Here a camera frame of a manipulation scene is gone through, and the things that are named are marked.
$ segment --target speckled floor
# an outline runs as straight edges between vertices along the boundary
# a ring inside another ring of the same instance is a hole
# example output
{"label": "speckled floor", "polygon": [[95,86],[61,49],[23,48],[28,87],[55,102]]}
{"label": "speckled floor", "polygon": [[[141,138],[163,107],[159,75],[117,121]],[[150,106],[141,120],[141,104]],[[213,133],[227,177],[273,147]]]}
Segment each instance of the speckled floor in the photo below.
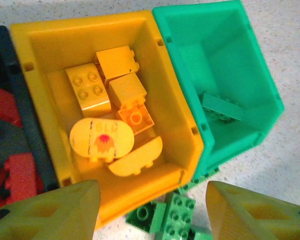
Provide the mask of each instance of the speckled floor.
{"label": "speckled floor", "polygon": [[[0,25],[97,16],[199,0],[0,0]],[[300,1],[243,0],[265,60],[281,94],[285,112],[258,147],[220,167],[211,180],[223,181],[300,205]],[[209,226],[207,183],[188,195],[196,199],[193,223]],[[94,233],[94,240],[150,240],[125,224],[124,217]]]}

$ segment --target printed yellow block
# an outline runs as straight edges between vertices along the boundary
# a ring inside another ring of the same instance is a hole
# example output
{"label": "printed yellow block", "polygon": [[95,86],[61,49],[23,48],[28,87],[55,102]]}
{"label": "printed yellow block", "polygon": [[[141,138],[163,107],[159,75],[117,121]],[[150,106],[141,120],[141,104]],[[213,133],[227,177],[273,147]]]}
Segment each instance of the printed yellow block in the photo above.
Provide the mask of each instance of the printed yellow block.
{"label": "printed yellow block", "polygon": [[71,129],[70,145],[79,155],[93,162],[113,159],[128,154],[134,146],[134,133],[129,125],[120,120],[83,118]]}
{"label": "printed yellow block", "polygon": [[31,197],[0,209],[0,240],[91,240],[100,205],[96,180]]}
{"label": "printed yellow block", "polygon": [[96,118],[111,112],[108,94],[93,63],[68,68],[65,72],[85,118]]}
{"label": "printed yellow block", "polygon": [[116,118],[127,123],[132,128],[134,135],[137,135],[155,125],[144,104],[135,104],[129,110],[122,108],[116,113]]}
{"label": "printed yellow block", "polygon": [[161,137],[157,136],[128,155],[108,165],[108,168],[115,175],[127,177],[138,175],[143,167],[150,168],[161,152],[163,144]]}
{"label": "printed yellow block", "polygon": [[118,77],[109,82],[108,94],[111,103],[119,109],[131,109],[134,104],[142,105],[147,92],[136,73]]}
{"label": "printed yellow block", "polygon": [[105,77],[105,85],[112,79],[121,77],[139,70],[135,62],[135,53],[129,46],[121,46],[95,53],[95,63],[100,64]]}
{"label": "printed yellow block", "polygon": [[300,240],[300,206],[210,181],[206,208],[214,240]]}

